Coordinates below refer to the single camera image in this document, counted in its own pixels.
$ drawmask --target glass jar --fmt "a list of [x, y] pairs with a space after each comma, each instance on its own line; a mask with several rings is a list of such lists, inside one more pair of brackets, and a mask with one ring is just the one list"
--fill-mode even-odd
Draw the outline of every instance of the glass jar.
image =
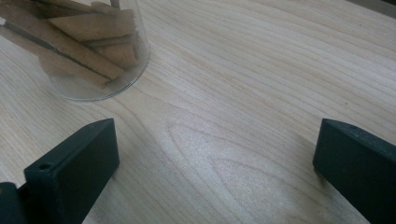
[[0, 17], [0, 35], [34, 54], [67, 99], [118, 94], [149, 60], [136, 0], [3, 0]]

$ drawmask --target wood grain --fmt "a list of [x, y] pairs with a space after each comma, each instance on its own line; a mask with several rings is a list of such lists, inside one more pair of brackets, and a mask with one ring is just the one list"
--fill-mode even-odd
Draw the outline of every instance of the wood grain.
[[86, 224], [367, 223], [312, 159], [322, 118], [396, 144], [396, 20], [345, 0], [139, 6], [147, 70], [97, 103], [52, 94], [0, 37], [0, 181], [115, 118], [120, 169]]

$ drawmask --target wooden stick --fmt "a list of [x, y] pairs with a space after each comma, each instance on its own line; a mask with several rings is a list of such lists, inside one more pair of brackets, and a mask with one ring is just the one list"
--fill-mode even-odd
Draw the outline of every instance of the wooden stick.
[[7, 0], [9, 3], [15, 4], [18, 7], [21, 7], [28, 11], [29, 13], [33, 14], [39, 19], [47, 19], [47, 18], [54, 18], [54, 17], [67, 17], [67, 16], [77, 16], [81, 15], [85, 12], [63, 8], [63, 7], [56, 7], [53, 5], [42, 4], [30, 0]]
[[72, 38], [55, 30], [46, 21], [41, 21], [27, 11], [11, 4], [0, 6], [0, 17], [6, 19], [6, 25], [18, 30], [37, 43], [55, 49], [60, 54], [90, 68], [103, 77], [114, 79], [123, 74], [123, 70], [103, 56], [80, 45]]
[[107, 38], [107, 39], [99, 39], [99, 40], [89, 40], [89, 41], [84, 41], [81, 42], [83, 45], [88, 46], [88, 47], [101, 47], [101, 46], [107, 46], [107, 45], [115, 45], [115, 44], [125, 44], [132, 42], [133, 35], [125, 35], [122, 37], [114, 37], [114, 38]]
[[133, 35], [134, 13], [131, 9], [115, 16], [101, 13], [49, 19], [49, 22], [77, 41], [88, 41]]
[[89, 6], [71, 0], [33, 0], [33, 1], [54, 5], [56, 7], [65, 7], [69, 9], [74, 9], [86, 13], [91, 12], [91, 8]]
[[40, 45], [37, 45], [31, 40], [21, 35], [15, 34], [4, 26], [0, 26], [0, 35], [8, 39], [10, 42], [20, 46], [21, 48], [32, 52], [41, 60], [45, 62], [51, 62], [56, 67], [62, 68], [69, 74], [83, 78], [96, 86], [103, 88], [107, 84], [107, 82], [110, 81], [110, 79], [101, 77], [90, 69], [83, 67], [78, 63], [74, 63], [73, 61], [66, 59], [65, 57], [55, 53], [50, 49], [41, 47]]
[[132, 43], [107, 45], [94, 49], [121, 68], [132, 67], [138, 63], [134, 56], [134, 46]]
[[101, 12], [112, 16], [120, 13], [120, 10], [118, 8], [111, 7], [103, 2], [91, 2], [91, 9], [92, 11]]

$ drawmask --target light wooden surface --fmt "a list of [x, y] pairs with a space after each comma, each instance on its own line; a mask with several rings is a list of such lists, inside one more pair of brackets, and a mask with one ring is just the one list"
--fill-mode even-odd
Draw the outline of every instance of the light wooden surface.
[[312, 158], [322, 118], [396, 144], [396, 20], [345, 0], [139, 1], [151, 56], [74, 103], [0, 38], [0, 182], [114, 118], [120, 169], [84, 223], [367, 223]]

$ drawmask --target small hole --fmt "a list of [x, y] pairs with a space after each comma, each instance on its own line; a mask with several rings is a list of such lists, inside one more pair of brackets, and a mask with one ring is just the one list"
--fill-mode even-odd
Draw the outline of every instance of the small hole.
[[40, 170], [47, 170], [48, 168], [50, 168], [50, 164], [48, 164], [48, 163], [41, 164], [38, 167], [38, 169], [40, 169]]

